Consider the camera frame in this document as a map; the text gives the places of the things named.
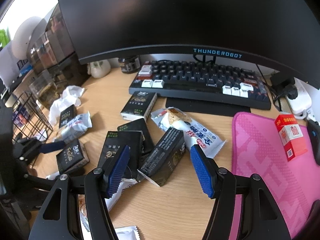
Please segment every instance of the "screw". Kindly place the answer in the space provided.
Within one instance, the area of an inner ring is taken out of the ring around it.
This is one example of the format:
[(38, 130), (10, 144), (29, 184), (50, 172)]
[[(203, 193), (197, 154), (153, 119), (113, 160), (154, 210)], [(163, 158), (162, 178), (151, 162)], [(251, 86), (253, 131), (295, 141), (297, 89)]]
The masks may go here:
[(261, 179), (260, 175), (258, 175), (258, 174), (256, 174), (256, 173), (252, 174), (252, 178), (253, 178), (254, 180), (260, 180), (260, 179)]
[(218, 172), (221, 174), (226, 174), (228, 172), (228, 170), (226, 168), (219, 168)]
[(94, 174), (100, 174), (102, 172), (102, 169), (101, 168), (95, 168), (94, 170), (93, 170), (93, 173)]
[(66, 180), (68, 178), (68, 175), (67, 174), (62, 174), (60, 176), (60, 180)]

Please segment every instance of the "barcode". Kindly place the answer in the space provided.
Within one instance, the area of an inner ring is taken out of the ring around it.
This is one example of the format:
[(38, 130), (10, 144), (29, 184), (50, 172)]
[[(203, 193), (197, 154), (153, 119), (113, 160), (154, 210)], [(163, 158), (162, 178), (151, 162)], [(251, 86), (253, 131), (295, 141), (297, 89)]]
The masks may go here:
[(289, 151), (287, 151), (287, 155), (288, 155), (289, 158), (293, 155), (292, 149), (290, 149)]

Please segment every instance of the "red cigarette box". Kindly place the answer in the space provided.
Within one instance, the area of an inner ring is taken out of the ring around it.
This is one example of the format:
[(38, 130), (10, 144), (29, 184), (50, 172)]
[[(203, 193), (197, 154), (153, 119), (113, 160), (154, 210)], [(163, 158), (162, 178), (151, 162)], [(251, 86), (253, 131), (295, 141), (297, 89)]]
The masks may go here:
[(293, 114), (280, 114), (275, 124), (288, 161), (307, 152), (305, 139)]

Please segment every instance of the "monitor stand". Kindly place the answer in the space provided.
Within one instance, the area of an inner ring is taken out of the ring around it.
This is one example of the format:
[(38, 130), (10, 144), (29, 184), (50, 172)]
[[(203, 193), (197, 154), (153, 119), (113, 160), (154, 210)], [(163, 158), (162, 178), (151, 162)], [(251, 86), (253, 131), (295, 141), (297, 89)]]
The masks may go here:
[(231, 117), (233, 117), (238, 112), (251, 112), (250, 107), (247, 106), (238, 106), (225, 103), (183, 98), (167, 98), (165, 107), (175, 107), (184, 112), (215, 114)]

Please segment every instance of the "green plant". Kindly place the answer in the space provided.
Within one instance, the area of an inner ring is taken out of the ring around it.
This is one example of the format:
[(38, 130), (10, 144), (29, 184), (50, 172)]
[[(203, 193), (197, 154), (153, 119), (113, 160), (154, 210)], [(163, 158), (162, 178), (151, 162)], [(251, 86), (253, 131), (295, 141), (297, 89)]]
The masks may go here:
[(10, 38), (5, 32), (5, 30), (0, 30), (0, 44), (2, 44), (2, 47), (4, 48), (4, 46), (7, 45), (9, 41)]

